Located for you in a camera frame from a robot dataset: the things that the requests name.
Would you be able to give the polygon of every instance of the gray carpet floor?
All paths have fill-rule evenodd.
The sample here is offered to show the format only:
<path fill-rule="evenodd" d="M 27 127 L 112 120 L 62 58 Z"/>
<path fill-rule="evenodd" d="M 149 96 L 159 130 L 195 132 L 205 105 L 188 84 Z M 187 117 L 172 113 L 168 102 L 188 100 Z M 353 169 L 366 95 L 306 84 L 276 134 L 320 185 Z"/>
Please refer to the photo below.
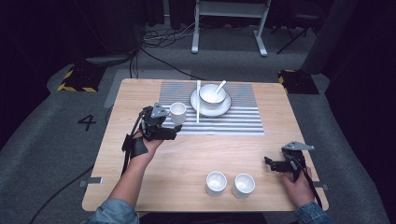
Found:
<path fill-rule="evenodd" d="M 191 54 L 191 35 L 166 48 L 145 50 L 204 79 L 277 82 L 279 70 L 300 68 L 315 40 L 308 33 L 276 55 L 290 37 L 286 30 L 270 35 L 270 30 L 264 29 L 269 55 L 263 58 L 257 50 L 253 28 L 205 30 L 201 32 L 198 54 Z M 137 59 L 140 78 L 190 79 L 142 51 Z M 70 66 L 52 76 L 48 82 L 51 95 L 0 152 L 0 223 L 28 223 L 46 200 L 94 164 L 120 77 L 129 76 L 129 63 L 108 67 L 99 92 L 57 91 Z M 357 160 L 329 108 L 324 95 L 329 80 L 323 75 L 313 79 L 319 95 L 288 96 L 305 142 L 316 147 L 311 155 L 319 177 L 331 188 L 326 191 L 328 214 L 336 223 L 389 223 L 375 183 Z M 93 115 L 96 123 L 86 132 L 86 125 L 78 121 L 88 115 Z M 90 173 L 60 192 L 35 223 L 80 223 L 89 217 L 92 212 L 81 208 L 85 189 L 78 182 L 88 179 Z M 270 224 L 294 220 L 292 212 L 264 215 Z"/>

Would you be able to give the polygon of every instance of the blue sleeve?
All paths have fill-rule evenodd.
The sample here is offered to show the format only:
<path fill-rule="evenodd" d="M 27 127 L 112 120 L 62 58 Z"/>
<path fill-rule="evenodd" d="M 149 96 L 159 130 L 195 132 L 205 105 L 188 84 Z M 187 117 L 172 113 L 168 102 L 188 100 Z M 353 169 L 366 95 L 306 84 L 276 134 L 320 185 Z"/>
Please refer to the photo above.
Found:
<path fill-rule="evenodd" d="M 300 224 L 333 224 L 332 219 L 319 207 L 317 203 L 308 203 L 299 207 L 294 214 Z"/>
<path fill-rule="evenodd" d="M 84 224 L 139 223 L 139 216 L 131 205 L 121 199 L 107 199 Z"/>

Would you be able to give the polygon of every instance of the white plate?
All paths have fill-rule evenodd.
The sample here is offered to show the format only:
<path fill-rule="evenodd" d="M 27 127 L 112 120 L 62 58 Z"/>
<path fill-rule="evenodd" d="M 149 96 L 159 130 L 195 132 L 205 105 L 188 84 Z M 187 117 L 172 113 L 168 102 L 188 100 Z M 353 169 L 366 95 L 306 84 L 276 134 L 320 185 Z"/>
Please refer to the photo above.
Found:
<path fill-rule="evenodd" d="M 196 108 L 197 107 L 197 90 L 192 92 L 190 102 L 191 102 L 192 108 L 194 108 L 194 110 L 197 110 L 197 108 Z M 216 108 L 216 109 L 205 108 L 204 104 L 200 104 L 199 106 L 200 106 L 200 108 L 199 108 L 200 114 L 202 114 L 206 117 L 217 117 L 217 116 L 224 114 L 225 112 L 227 112 L 230 109 L 231 97 L 227 93 L 224 101 L 221 103 L 221 105 L 219 105 L 219 108 Z"/>

